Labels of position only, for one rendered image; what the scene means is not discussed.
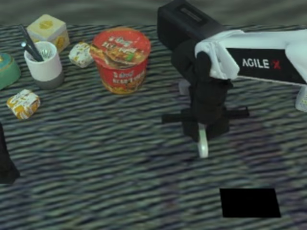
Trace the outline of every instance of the white mug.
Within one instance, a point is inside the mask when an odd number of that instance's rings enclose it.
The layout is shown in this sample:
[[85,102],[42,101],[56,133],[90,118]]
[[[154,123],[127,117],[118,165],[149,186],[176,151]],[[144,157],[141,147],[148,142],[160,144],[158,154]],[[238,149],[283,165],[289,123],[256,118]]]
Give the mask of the white mug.
[[56,46],[45,41],[36,42],[35,46],[44,61],[37,62],[27,51],[24,52],[24,59],[34,81],[45,90],[59,87],[64,82],[64,74]]

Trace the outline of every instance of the yellow box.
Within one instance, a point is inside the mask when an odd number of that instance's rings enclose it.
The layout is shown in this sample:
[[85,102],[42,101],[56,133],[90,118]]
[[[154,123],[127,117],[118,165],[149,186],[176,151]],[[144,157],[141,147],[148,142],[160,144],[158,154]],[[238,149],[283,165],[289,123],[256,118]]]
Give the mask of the yellow box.
[[30,90],[22,90],[10,97],[6,105],[18,119],[28,119],[40,106],[40,99]]
[[30,24],[27,31],[33,42],[52,42],[59,53],[70,44],[66,23],[48,14]]

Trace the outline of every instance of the red x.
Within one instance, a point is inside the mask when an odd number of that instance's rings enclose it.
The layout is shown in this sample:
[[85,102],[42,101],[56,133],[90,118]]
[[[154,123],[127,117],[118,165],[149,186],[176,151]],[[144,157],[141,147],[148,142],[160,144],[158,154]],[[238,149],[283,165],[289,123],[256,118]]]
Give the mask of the red x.
[[279,65],[279,61],[273,60],[272,64],[274,65],[274,67],[273,67],[274,69],[281,69],[280,65]]

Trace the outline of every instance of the striped tablecloth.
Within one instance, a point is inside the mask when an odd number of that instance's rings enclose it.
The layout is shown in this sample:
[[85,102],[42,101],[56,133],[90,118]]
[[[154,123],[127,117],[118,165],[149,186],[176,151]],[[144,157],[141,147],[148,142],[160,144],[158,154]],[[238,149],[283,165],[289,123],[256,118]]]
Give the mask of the striped tablecloth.
[[[65,83],[44,91],[23,60],[17,26],[0,27],[0,51],[22,69],[21,79],[0,92],[0,122],[22,175],[0,186],[0,230],[307,229],[307,115],[294,108],[299,87],[236,80],[227,106],[248,106],[251,118],[232,121],[230,133],[211,141],[208,159],[190,161],[197,146],[180,124],[160,124],[161,114],[178,112],[189,99],[179,96],[181,76],[155,26],[134,26],[152,42],[146,81],[135,94],[111,94],[94,64],[80,69],[69,62],[74,44],[91,42],[104,28],[68,27]],[[5,103],[22,89],[42,104],[19,121]],[[222,218],[221,187],[274,187],[283,217]]]

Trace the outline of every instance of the agile x logo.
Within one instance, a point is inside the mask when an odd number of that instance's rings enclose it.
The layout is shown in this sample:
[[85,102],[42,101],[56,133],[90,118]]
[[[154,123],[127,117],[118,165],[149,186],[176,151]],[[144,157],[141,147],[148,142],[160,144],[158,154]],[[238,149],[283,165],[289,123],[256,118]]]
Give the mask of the agile x logo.
[[244,58],[242,66],[258,69],[281,69],[279,60],[269,61],[268,59],[259,58]]

